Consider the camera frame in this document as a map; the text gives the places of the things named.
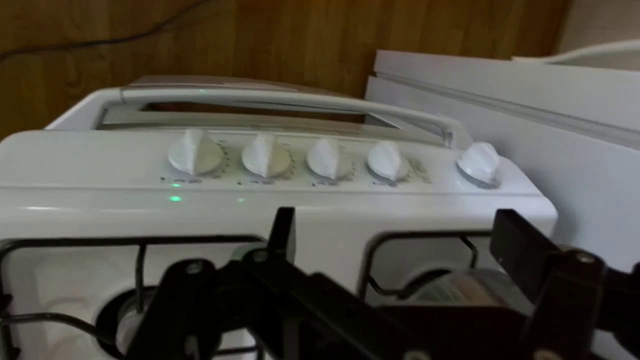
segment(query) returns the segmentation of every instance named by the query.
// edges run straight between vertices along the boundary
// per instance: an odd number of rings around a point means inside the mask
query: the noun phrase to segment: stove control panel
[[[538,194],[518,166],[480,150],[226,128],[26,132],[0,146],[0,186]],[[478,186],[476,178],[490,178],[492,186]]]
[[[222,164],[208,172],[176,166],[176,140],[168,152],[168,166],[160,174],[170,186],[210,188],[286,188],[286,190],[428,190],[430,172],[454,170],[452,150],[372,138],[310,136],[310,134],[230,134],[208,132],[216,146],[200,146],[198,154]]]

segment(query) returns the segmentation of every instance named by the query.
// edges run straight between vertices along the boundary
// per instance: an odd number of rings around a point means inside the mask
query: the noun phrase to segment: gas burner
[[[144,310],[152,302],[156,286],[146,286],[142,290],[142,302],[136,290],[128,290],[112,298],[98,314],[96,328],[116,340],[114,344],[98,340],[100,348],[120,358],[126,354],[134,334],[142,322]]]

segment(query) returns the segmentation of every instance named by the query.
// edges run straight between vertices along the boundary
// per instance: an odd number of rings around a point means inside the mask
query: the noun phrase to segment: white knob
[[[332,138],[320,138],[306,154],[306,164],[318,176],[338,180],[352,170],[352,162],[340,154],[338,142]]]
[[[400,182],[408,176],[408,162],[396,142],[378,142],[366,156],[368,168],[380,178]]]
[[[476,142],[456,162],[464,178],[484,188],[498,186],[500,156],[488,142]]]
[[[258,134],[248,146],[244,146],[242,164],[252,174],[274,178],[290,168],[292,158],[276,144],[274,136]]]
[[[212,172],[222,158],[222,148],[202,128],[186,130],[168,150],[168,162],[190,176]]]

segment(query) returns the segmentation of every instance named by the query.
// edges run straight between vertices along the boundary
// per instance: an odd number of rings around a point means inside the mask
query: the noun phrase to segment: stove
[[[282,206],[296,208],[288,258],[372,304],[398,302],[424,272],[500,268],[486,250],[498,208],[544,234],[556,224],[526,174],[456,120],[282,86],[100,90],[48,130],[6,138],[0,168],[4,358],[118,358],[172,262],[222,266],[264,246]],[[264,354],[236,332],[218,356]]]

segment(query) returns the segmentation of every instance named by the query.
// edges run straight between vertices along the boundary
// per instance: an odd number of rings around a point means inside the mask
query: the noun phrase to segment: wood paneling
[[[124,38],[120,44],[2,54]],[[94,88],[144,74],[296,82],[362,96],[374,50],[550,54],[568,0],[4,0],[0,134],[42,128]]]

